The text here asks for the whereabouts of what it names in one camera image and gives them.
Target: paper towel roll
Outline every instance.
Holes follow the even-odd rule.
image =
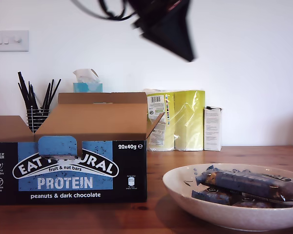
[[[163,111],[160,122],[147,139],[147,149],[151,151],[171,151],[175,149],[174,93],[147,92],[148,121],[153,121]]]
[[[205,91],[180,91],[175,100],[175,148],[200,151],[204,148],[203,112]]]

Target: ceramic bowl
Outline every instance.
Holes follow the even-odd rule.
[[[202,191],[196,185],[195,171],[200,175],[210,165],[222,170],[250,170],[255,173],[293,178],[293,172],[244,164],[197,164],[175,168],[163,176],[163,182],[177,204],[190,214],[217,226],[240,231],[270,231],[293,227],[293,208],[259,209],[216,204],[191,197],[192,190]]]

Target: switch plate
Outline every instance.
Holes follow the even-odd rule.
[[[28,52],[29,31],[0,31],[0,52]]]

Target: wooden table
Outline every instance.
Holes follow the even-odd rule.
[[[149,152],[146,203],[0,206],[0,234],[237,234],[179,208],[162,182],[165,172],[197,163],[244,163],[293,171],[293,146],[223,147],[221,152]],[[293,228],[268,232],[292,233]]]

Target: white carton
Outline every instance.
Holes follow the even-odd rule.
[[[221,150],[221,108],[204,109],[204,150]]]

